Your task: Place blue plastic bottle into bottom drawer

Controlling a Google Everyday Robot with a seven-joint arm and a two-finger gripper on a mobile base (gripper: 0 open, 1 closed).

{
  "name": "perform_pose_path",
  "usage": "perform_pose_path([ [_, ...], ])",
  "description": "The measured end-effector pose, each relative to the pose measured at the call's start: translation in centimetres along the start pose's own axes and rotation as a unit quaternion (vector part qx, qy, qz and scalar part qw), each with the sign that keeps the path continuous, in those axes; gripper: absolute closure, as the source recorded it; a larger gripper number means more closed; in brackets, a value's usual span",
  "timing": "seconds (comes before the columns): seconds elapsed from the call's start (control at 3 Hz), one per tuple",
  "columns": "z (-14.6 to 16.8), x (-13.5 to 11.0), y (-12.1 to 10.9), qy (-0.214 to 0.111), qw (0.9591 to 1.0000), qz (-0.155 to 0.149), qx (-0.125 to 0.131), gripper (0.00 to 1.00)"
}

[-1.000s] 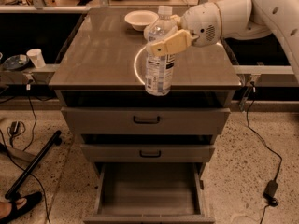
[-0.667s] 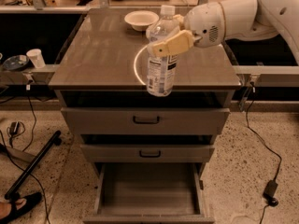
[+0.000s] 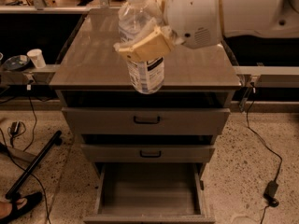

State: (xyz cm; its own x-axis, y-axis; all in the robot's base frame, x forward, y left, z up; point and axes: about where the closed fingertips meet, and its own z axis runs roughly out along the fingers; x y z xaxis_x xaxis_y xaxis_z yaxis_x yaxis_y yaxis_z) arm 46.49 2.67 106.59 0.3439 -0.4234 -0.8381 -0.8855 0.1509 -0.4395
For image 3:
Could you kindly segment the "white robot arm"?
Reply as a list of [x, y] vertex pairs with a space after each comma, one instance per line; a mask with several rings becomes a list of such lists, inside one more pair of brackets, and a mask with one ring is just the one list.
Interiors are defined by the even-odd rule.
[[199, 49], [223, 38], [298, 36], [298, 0], [126, 0], [118, 12], [126, 61], [163, 57], [174, 46]]

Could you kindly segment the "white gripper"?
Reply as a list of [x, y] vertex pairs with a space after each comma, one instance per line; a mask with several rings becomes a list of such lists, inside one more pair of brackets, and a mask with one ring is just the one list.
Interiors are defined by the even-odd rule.
[[174, 48], [172, 31], [179, 43], [190, 49], [214, 46], [221, 42], [219, 0], [155, 1], [164, 10], [165, 21], [170, 27], [155, 26], [140, 41], [116, 43], [114, 49], [124, 60], [139, 63], [168, 54]]

